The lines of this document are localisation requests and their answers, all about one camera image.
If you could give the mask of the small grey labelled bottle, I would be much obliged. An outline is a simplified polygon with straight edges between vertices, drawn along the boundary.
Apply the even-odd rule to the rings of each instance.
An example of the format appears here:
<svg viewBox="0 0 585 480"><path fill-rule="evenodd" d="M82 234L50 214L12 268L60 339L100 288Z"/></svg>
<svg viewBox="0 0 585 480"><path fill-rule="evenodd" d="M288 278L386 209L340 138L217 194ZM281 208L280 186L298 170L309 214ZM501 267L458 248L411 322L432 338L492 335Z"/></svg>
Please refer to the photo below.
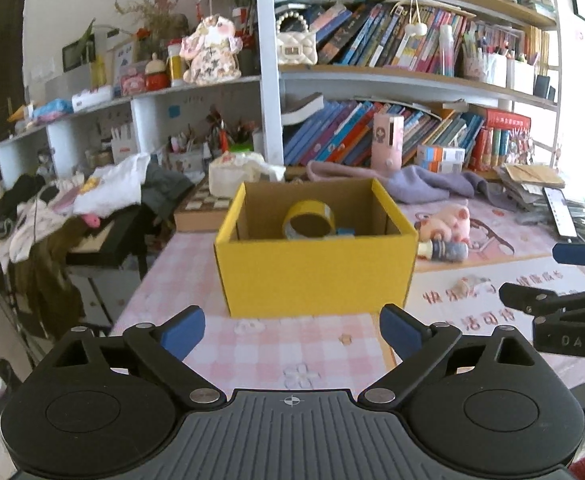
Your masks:
<svg viewBox="0 0 585 480"><path fill-rule="evenodd" d="M469 255L469 247L464 242L445 242L444 240L426 240L419 242L417 257L449 263L464 262Z"/></svg>

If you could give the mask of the blue plastic clip toy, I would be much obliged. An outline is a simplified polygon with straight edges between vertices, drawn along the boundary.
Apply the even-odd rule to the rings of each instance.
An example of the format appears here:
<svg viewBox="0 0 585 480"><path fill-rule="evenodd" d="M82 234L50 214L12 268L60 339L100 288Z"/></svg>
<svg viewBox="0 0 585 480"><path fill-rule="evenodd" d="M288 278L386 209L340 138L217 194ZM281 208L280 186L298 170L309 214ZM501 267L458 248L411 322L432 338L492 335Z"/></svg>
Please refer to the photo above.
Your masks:
<svg viewBox="0 0 585 480"><path fill-rule="evenodd" d="M354 237L355 231L353 231L352 229L338 228L335 231L334 235L335 236L344 236L344 237Z"/></svg>

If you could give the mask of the pink plush paw toy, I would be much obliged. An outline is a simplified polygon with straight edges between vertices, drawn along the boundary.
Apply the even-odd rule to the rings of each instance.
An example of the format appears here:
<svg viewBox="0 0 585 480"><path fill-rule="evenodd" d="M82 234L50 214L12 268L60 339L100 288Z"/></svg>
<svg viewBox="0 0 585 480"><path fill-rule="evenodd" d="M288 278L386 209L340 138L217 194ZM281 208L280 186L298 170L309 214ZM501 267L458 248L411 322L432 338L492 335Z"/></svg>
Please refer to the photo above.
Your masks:
<svg viewBox="0 0 585 480"><path fill-rule="evenodd" d="M471 213L465 205L452 204L419 220L419 240L465 243L471 240Z"/></svg>

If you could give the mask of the yellow tape roll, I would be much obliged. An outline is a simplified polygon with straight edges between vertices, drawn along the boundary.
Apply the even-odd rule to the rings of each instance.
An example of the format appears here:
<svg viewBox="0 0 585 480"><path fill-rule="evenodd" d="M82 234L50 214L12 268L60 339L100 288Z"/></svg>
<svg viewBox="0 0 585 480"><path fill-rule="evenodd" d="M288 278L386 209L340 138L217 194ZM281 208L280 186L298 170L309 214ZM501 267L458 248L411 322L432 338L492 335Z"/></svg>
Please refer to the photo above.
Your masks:
<svg viewBox="0 0 585 480"><path fill-rule="evenodd" d="M335 214L319 200L299 200L286 212L283 234L287 240L309 240L336 234Z"/></svg>

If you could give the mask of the stack of papers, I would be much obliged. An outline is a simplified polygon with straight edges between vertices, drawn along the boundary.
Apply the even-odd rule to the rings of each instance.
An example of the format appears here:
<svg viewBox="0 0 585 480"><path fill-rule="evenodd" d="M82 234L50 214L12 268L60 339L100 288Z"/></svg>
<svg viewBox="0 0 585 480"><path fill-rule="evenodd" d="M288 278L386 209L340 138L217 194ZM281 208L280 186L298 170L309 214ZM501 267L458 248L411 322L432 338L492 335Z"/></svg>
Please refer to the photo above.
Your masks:
<svg viewBox="0 0 585 480"><path fill-rule="evenodd" d="M516 206L516 222L522 226L546 224L554 226L560 236L568 236L570 223L573 229L585 231L585 204L569 200L561 188L521 183L513 180L504 170L498 171L506 196Z"/></svg>

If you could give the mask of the yellow cardboard box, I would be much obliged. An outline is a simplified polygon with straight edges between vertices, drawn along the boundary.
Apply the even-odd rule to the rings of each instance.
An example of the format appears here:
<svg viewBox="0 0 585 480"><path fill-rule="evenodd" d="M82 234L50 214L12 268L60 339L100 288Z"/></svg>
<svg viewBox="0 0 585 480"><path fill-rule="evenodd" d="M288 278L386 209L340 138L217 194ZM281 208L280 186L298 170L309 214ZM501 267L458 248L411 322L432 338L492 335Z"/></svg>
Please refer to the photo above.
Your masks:
<svg viewBox="0 0 585 480"><path fill-rule="evenodd" d="M354 237L287 240L283 223L299 200L332 208L336 230ZM214 241L234 318L377 312L403 306L419 233L375 179L242 184Z"/></svg>

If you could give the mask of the chessboard box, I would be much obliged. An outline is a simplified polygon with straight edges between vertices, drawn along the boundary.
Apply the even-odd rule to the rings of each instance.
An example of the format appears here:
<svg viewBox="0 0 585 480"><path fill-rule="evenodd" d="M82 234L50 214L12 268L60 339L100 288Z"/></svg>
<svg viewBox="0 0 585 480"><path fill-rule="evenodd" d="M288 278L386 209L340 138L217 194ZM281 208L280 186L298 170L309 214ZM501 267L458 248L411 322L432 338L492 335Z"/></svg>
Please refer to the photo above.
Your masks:
<svg viewBox="0 0 585 480"><path fill-rule="evenodd" d="M211 194L208 179L198 183L174 210L176 230L181 233L218 231L232 200Z"/></svg>

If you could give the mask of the red book set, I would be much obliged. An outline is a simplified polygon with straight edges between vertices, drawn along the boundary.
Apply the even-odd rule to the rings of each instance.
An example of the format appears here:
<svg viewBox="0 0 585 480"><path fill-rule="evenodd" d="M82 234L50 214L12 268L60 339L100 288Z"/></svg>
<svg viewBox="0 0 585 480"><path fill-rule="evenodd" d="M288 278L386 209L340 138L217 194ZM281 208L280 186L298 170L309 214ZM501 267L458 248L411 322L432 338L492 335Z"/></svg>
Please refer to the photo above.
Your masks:
<svg viewBox="0 0 585 480"><path fill-rule="evenodd" d="M525 164L531 150L531 119L493 107L471 105L483 123L476 136L469 168L488 171L504 164Z"/></svg>

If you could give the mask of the pile of clothes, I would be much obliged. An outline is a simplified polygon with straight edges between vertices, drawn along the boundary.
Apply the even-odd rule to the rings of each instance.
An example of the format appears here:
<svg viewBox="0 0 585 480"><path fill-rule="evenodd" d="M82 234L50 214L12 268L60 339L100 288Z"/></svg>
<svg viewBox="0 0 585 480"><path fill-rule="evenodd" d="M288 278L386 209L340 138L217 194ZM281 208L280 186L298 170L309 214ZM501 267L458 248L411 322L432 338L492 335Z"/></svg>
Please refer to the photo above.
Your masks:
<svg viewBox="0 0 585 480"><path fill-rule="evenodd" d="M143 260L155 222L171 219L194 186L149 155L50 182L24 174L0 199L0 270L24 301L37 337L59 339L84 318L70 266Z"/></svg>

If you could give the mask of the purple grey cloth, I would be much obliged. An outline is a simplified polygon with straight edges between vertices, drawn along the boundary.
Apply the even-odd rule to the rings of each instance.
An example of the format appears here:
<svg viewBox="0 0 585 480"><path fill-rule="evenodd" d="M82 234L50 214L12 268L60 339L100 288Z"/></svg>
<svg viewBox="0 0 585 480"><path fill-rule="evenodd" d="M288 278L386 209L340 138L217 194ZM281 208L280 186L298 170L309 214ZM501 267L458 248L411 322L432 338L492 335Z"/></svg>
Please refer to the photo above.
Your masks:
<svg viewBox="0 0 585 480"><path fill-rule="evenodd" d="M364 167L351 167L335 162L311 160L306 166L310 181L336 179L376 179L396 201L407 205L427 204L449 200L453 195L463 198L483 196L491 205L509 208L509 199L503 188L471 171L460 174L437 174L425 168L410 165L383 174Z"/></svg>

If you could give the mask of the white tissue pack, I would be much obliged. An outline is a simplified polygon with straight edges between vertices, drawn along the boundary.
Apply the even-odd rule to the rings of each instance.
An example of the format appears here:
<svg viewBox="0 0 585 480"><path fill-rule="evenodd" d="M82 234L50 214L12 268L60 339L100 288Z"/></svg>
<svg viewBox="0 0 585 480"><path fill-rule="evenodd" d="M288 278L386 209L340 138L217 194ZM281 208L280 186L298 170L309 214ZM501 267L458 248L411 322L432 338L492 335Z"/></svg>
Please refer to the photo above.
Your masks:
<svg viewBox="0 0 585 480"><path fill-rule="evenodd" d="M259 153L226 152L209 165L209 190L215 197L233 198L243 183L280 182L285 172L285 166L269 164Z"/></svg>

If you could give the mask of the pink rectangular case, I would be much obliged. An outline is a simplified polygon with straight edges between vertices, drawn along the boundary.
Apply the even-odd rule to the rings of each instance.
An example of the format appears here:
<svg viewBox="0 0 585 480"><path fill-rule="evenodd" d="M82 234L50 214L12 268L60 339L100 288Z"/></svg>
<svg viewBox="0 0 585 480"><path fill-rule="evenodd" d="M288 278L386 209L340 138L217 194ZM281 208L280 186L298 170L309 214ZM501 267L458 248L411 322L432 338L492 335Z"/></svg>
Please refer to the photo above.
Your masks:
<svg viewBox="0 0 585 480"><path fill-rule="evenodd" d="M377 113L373 121L371 168L380 174L391 174L402 166L404 117Z"/></svg>

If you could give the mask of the white bookshelf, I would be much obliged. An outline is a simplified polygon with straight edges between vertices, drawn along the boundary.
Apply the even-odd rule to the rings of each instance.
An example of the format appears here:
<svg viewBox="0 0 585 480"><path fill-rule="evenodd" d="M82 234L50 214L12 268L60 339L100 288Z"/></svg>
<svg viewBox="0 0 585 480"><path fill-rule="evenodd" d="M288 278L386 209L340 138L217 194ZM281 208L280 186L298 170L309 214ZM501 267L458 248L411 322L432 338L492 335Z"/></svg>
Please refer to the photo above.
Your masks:
<svg viewBox="0 0 585 480"><path fill-rule="evenodd" d="M86 161L86 151L97 142L99 128L96 122L109 112L129 113L137 134L138 149L151 153L166 144L169 136L186 127L203 126L210 106L216 106L230 119L260 122L264 134L264 157L272 164L279 164L284 153L280 106L287 100L314 92L332 100L379 98L423 104L463 100L469 104L511 110L531 120L535 161L556 162L561 108L555 101L485 82L399 68L278 65L274 0L258 0L257 17L259 74L222 84L182 84L115 99L15 134L0 141L0 170L5 185L13 186L23 174L35 172L38 166L36 153L40 148L53 149L58 176L71 176Z"/></svg>

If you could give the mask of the floral plush doll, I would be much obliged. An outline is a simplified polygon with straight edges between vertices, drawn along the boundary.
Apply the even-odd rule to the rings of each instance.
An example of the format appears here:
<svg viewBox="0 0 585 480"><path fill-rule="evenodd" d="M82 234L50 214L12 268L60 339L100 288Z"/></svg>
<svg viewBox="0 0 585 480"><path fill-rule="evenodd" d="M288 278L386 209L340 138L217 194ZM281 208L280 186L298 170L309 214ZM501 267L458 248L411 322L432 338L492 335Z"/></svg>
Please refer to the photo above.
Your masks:
<svg viewBox="0 0 585 480"><path fill-rule="evenodd" d="M180 56L188 64L186 84L210 86L242 77L237 55L242 39L235 36L234 23L220 14L204 18L192 35L182 39Z"/></svg>

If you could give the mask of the white pearl handbag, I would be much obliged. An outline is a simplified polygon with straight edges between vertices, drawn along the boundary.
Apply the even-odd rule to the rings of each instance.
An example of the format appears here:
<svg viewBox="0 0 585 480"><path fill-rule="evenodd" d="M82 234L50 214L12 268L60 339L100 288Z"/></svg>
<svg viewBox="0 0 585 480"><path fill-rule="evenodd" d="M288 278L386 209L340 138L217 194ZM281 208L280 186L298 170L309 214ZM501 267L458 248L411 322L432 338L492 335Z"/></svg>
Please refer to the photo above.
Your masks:
<svg viewBox="0 0 585 480"><path fill-rule="evenodd" d="M282 25L289 20L298 22L302 31L283 32ZM278 65L317 65L317 33L297 11L287 11L277 19L275 45Z"/></svg>

